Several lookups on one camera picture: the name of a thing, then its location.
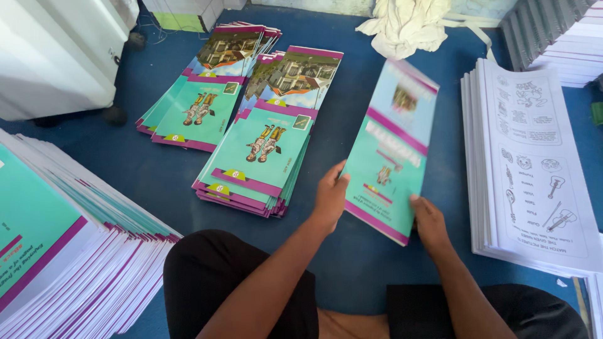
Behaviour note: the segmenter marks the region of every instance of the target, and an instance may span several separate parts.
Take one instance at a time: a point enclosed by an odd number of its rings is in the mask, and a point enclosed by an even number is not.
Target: stack of books
[[[402,246],[420,194],[439,85],[404,60],[387,60],[342,174],[346,210]]]
[[[299,46],[260,55],[234,123],[192,185],[199,198],[282,217],[342,57]]]
[[[559,276],[602,272],[557,72],[479,59],[461,90],[473,252]]]
[[[567,87],[603,73],[603,1],[519,0],[501,27],[516,72],[556,69]]]
[[[213,152],[258,55],[281,35],[246,22],[216,27],[176,82],[136,122],[137,130],[153,142]]]
[[[53,144],[0,130],[0,338],[109,338],[182,236]]]

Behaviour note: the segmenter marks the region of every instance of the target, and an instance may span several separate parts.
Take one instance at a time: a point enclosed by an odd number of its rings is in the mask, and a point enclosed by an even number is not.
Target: white cloth
[[[377,0],[374,19],[356,27],[375,35],[373,48],[386,58],[404,59],[418,49],[433,52],[448,35],[438,21],[450,10],[450,0]]]

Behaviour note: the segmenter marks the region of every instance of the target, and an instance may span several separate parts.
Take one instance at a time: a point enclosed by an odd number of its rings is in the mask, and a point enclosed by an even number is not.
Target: black shorts
[[[203,230],[184,237],[163,268],[172,339],[193,339],[226,297],[270,255],[231,233]],[[317,339],[314,275],[305,271],[269,338]],[[578,313],[565,301],[525,285],[482,288],[518,338],[588,338]],[[387,286],[390,337],[454,338],[439,285]]]

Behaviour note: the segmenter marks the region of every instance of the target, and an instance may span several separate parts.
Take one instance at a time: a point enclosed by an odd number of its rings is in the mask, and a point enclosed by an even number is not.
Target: blue carpet
[[[199,37],[207,38],[208,34],[177,32],[161,43],[148,44],[142,52],[124,51],[115,103],[129,114],[125,127],[107,125],[98,111],[65,115],[54,128],[4,121],[0,121],[0,127],[55,143],[184,235],[203,229],[227,230],[271,253],[312,210],[321,176],[349,154],[385,59],[370,46],[371,37],[354,31],[366,20],[363,17],[248,5],[242,11],[225,10],[218,23],[236,20],[280,28],[283,37],[276,49],[282,51],[289,45],[299,45],[345,53],[320,110],[288,215],[282,220],[266,220],[200,201],[190,186],[210,154],[153,144],[148,135],[134,129],[134,122],[172,85],[203,46]],[[150,42],[157,41],[154,27],[141,30]],[[478,57],[485,57],[485,45],[466,28],[447,28],[446,33],[449,37],[437,51],[417,51],[408,58],[441,85],[423,195],[443,211],[452,243],[478,284],[531,285],[577,309],[570,279],[562,279],[569,286],[562,288],[553,275],[471,253],[459,79],[475,67]],[[502,33],[488,30],[487,34],[493,39],[499,63],[509,69]],[[595,215],[603,226],[603,133],[602,128],[593,126],[589,110],[594,96],[600,98],[600,94],[592,89],[564,89],[564,95]],[[325,240],[309,270],[317,277],[320,307],[354,314],[384,312],[387,284],[438,283],[435,266],[416,234],[404,248],[348,213]],[[162,291],[120,337],[168,338]]]

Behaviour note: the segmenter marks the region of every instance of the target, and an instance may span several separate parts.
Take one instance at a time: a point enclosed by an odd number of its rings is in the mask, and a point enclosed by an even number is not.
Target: wall
[[[452,0],[451,13],[502,19],[517,0]],[[369,16],[374,0],[251,0],[253,4],[293,7],[326,13]]]

